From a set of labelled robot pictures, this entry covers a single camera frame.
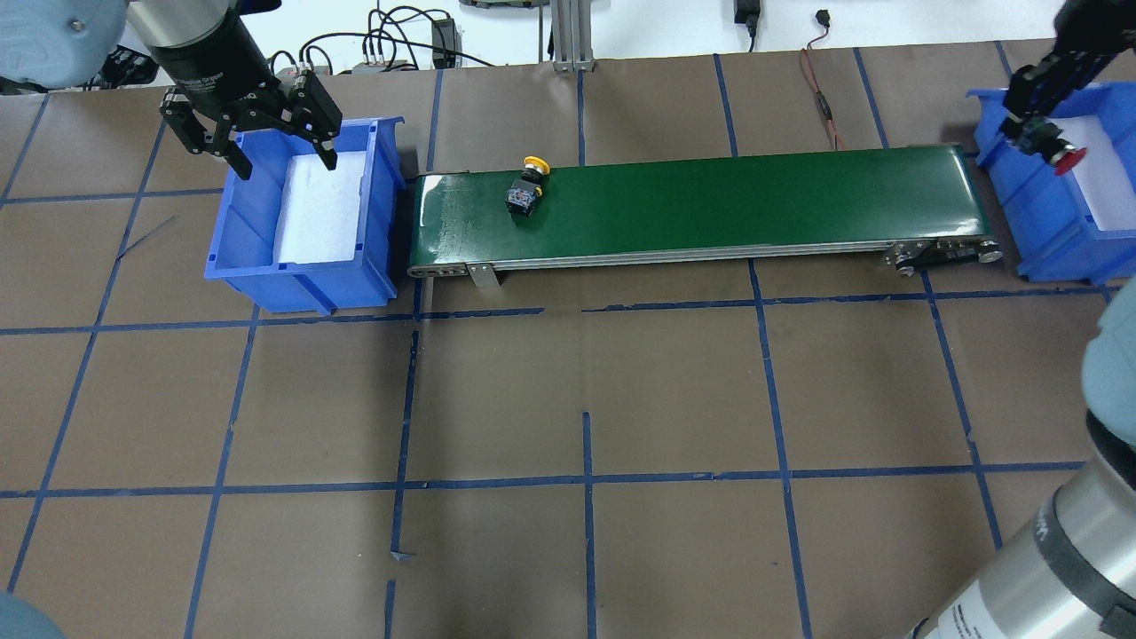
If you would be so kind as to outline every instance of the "metal bracket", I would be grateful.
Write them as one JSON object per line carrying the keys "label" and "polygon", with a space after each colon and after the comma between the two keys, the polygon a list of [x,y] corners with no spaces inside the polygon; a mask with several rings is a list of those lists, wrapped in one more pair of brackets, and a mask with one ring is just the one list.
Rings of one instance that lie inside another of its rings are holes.
{"label": "metal bracket", "polygon": [[469,277],[478,289],[495,289],[501,285],[492,264],[470,264]]}
{"label": "metal bracket", "polygon": [[552,0],[552,39],[560,73],[592,70],[592,0]]}
{"label": "metal bracket", "polygon": [[900,275],[914,275],[917,268],[939,264],[1002,259],[1002,248],[994,240],[911,240],[896,242],[884,252],[884,263]]}

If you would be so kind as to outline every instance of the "brown paper floor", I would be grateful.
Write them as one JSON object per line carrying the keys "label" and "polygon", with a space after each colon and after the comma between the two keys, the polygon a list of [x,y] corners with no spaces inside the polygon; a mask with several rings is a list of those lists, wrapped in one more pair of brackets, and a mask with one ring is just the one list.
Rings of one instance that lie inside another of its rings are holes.
{"label": "brown paper floor", "polygon": [[[816,63],[851,147],[972,149],[966,91],[1045,49]],[[406,117],[410,173],[827,148],[794,53],[327,84]],[[1004,233],[1006,260],[925,277],[524,272],[273,315],[202,280],[225,167],[160,94],[0,99],[0,575],[69,637],[875,638],[1087,454],[1110,289],[1021,282]]]}

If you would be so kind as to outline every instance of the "white wall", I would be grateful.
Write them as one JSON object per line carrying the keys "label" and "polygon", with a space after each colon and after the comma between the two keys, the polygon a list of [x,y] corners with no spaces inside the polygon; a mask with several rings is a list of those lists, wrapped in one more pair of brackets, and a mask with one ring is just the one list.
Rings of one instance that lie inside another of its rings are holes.
{"label": "white wall", "polygon": [[[384,9],[399,0],[383,0]],[[423,9],[454,15],[465,51],[496,65],[537,59],[536,9],[475,9],[458,0],[409,0]],[[817,9],[833,16],[825,47],[874,47],[1047,38],[1062,0],[763,0],[758,49],[799,49],[819,34]],[[248,16],[265,55],[292,52],[314,35],[366,31],[370,0],[284,0],[270,14]],[[593,0],[592,30],[598,58],[643,58],[744,51],[749,36],[733,24],[734,0]],[[549,11],[545,10],[545,31]],[[425,20],[404,25],[407,35],[431,42]],[[320,43],[336,72],[362,61],[359,39]],[[428,59],[429,51],[421,50]]]}

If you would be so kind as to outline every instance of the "electrical connector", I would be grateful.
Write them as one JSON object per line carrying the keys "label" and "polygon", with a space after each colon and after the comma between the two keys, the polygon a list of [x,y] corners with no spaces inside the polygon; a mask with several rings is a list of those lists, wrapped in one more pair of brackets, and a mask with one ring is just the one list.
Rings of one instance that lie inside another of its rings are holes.
{"label": "electrical connector", "polygon": [[758,41],[758,22],[761,19],[761,0],[734,0],[734,24],[744,24],[750,34],[750,51]]}

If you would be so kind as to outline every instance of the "metal cylinder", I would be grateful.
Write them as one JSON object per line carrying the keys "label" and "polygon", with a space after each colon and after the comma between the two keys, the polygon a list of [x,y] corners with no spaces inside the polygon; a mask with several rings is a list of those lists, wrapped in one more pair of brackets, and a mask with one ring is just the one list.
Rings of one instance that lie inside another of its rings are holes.
{"label": "metal cylinder", "polygon": [[[1136,455],[1092,416],[1089,422],[1095,445],[1092,459],[946,605],[908,637],[1130,636],[1114,630],[1117,623],[1127,620],[1118,622],[1113,614],[1118,611],[1102,604],[1106,600],[1102,597],[1110,588],[1120,598],[1136,595],[1136,475],[1131,471]],[[1056,539],[1064,542],[1063,551],[1053,550]],[[1069,566],[1075,569],[1072,573]],[[1077,570],[1087,576],[1070,578],[1078,574]],[[1125,616],[1124,609],[1119,613]],[[1113,619],[1102,626],[1105,617]]]}
{"label": "metal cylinder", "polygon": [[[198,113],[217,122],[228,108],[239,131],[244,131],[247,109],[233,106],[250,96],[267,100],[267,94],[256,92],[279,84],[235,7],[206,36],[181,47],[150,47],[150,55]],[[262,103],[259,108],[278,114],[283,107]]]}
{"label": "metal cylinder", "polygon": [[184,47],[212,33],[235,0],[132,0],[131,23],[147,47]]}

